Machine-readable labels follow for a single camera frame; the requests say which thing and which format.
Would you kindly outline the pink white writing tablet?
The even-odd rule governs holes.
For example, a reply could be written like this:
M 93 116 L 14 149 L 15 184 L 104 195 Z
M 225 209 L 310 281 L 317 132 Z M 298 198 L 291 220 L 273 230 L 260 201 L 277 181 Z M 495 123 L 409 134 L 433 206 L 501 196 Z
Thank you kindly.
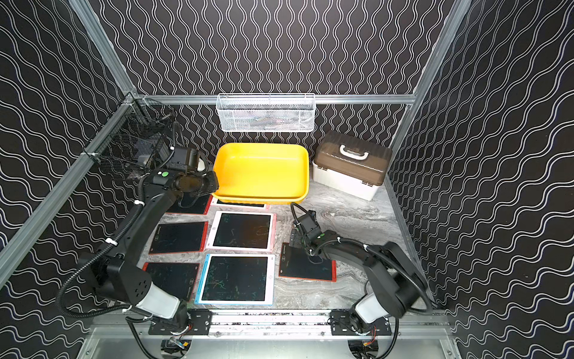
M 276 222 L 273 213 L 217 211 L 206 249 L 271 252 Z
M 261 210 L 267 210 L 269 209 L 269 205 L 267 204 L 257 204 L 257 203 L 227 203 L 227 202 L 223 202 L 222 200 L 219 199 L 212 199 L 211 202 L 212 206 L 219 206 L 222 208 L 227 208 L 227 209 L 231 209 L 231 208 L 245 208 L 245 209 L 261 209 Z

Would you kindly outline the yellow storage tray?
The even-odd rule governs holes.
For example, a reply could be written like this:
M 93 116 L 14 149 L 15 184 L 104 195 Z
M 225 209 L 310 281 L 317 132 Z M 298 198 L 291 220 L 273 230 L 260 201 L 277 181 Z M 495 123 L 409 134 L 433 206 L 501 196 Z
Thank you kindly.
M 219 189 L 226 203 L 300 203 L 309 193 L 309 153 L 296 144 L 229 143 L 215 158 Z

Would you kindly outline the blue white writing tablet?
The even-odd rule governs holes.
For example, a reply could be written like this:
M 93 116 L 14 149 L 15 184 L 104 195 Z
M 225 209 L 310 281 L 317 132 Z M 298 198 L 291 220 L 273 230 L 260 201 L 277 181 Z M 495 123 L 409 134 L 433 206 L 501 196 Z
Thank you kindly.
M 196 305 L 272 305 L 273 254 L 208 254 L 197 284 Z

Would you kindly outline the large red writing tablet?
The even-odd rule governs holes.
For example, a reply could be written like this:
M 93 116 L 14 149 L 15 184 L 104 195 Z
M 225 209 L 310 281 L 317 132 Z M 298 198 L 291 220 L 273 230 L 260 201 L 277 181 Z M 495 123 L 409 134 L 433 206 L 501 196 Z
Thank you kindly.
M 194 291 L 199 263 L 145 263 L 143 270 L 166 293 L 189 302 Z

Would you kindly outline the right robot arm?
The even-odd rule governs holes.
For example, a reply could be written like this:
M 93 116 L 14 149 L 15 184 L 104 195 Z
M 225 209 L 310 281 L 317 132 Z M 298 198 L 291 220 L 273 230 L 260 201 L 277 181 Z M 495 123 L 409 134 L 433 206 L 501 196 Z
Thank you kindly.
M 295 244 L 309 257 L 335 260 L 362 270 L 372 292 L 365 294 L 348 310 L 343 327 L 356 334 L 368 334 L 374 323 L 382 318 L 397 320 L 406 313 L 430 314 L 432 300 L 427 294 L 424 276 L 394 242 L 369 245 L 357 239 L 322 230 L 316 212 L 298 203 L 290 204 Z

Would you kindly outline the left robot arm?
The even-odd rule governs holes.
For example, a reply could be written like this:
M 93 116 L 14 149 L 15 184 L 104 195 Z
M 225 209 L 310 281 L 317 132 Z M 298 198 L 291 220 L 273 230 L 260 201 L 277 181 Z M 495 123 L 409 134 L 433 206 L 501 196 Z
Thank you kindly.
M 188 330 L 191 320 L 186 303 L 155 285 L 150 274 L 137 265 L 146 241 L 175 203 L 187 194 L 198 199 L 218 190 L 217 176 L 205 154 L 178 146 L 179 124 L 173 121 L 171 129 L 170 153 L 139 179 L 137 197 L 127 217 L 96 252 L 80 257 L 76 271 L 61 285 L 55 306 L 64 316 L 83 320 L 131 311 L 167 326 L 175 334 Z M 64 296 L 79 278 L 115 305 L 91 312 L 72 311 L 65 305 Z

